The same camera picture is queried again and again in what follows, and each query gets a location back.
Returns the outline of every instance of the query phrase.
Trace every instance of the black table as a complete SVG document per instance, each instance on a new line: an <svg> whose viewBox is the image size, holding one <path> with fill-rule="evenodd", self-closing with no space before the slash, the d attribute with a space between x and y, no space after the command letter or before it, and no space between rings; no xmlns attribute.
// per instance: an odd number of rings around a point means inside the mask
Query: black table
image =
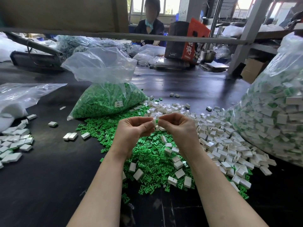
<svg viewBox="0 0 303 227"><path fill-rule="evenodd" d="M225 80L225 74L199 68L181 72L137 67L133 83L148 96L162 97L165 103L189 103L192 112L201 113L206 106L230 107L249 87L242 80ZM68 85L28 108L29 114L38 116L28 125L35 142L31 152L0 170L0 226L66 226L104 157L95 138L84 141L78 137L70 142L62 139L82 122L66 118L90 83L76 81L69 72L35 73L1 63L0 84L6 82ZM171 92L181 97L169 97ZM50 121L59 126L48 127ZM271 176L253 170L248 203L268 225L292 226L301 221L303 169L274 159L278 166L270 167ZM131 205L121 207L121 226L207 226L196 189L185 192L171 187L167 193L161 188L152 195L139 195L138 190L136 182L129 182L123 189Z"/></svg>

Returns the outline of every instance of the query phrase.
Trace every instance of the sticker on bag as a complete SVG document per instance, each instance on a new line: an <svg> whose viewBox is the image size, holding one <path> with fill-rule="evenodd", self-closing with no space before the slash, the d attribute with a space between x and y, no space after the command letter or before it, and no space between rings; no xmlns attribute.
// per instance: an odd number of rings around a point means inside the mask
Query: sticker on bag
<svg viewBox="0 0 303 227"><path fill-rule="evenodd" d="M116 101L115 107L123 107L123 101Z"/></svg>

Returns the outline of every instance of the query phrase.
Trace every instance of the hand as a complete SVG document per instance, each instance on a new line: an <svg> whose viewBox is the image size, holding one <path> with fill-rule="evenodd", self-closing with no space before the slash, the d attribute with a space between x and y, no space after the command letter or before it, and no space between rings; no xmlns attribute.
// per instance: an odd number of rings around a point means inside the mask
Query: hand
<svg viewBox="0 0 303 227"><path fill-rule="evenodd" d="M193 119L179 113L172 113L161 116L158 125L172 134L180 154L187 161L191 161L195 158L195 153L201 151Z"/></svg>
<svg viewBox="0 0 303 227"><path fill-rule="evenodd" d="M139 138L150 136L154 132L153 120L153 117L141 116L120 120L110 151L124 161L130 158Z"/></svg>

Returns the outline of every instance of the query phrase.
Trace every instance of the stainless steel pot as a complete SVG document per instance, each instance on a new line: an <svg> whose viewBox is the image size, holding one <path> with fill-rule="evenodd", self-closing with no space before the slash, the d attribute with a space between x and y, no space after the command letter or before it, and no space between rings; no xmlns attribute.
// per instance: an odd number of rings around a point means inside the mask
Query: stainless steel pot
<svg viewBox="0 0 303 227"><path fill-rule="evenodd" d="M214 61L214 58L216 56L216 53L215 51L213 50L204 50L202 51L201 53L201 62L202 63L211 63Z"/></svg>

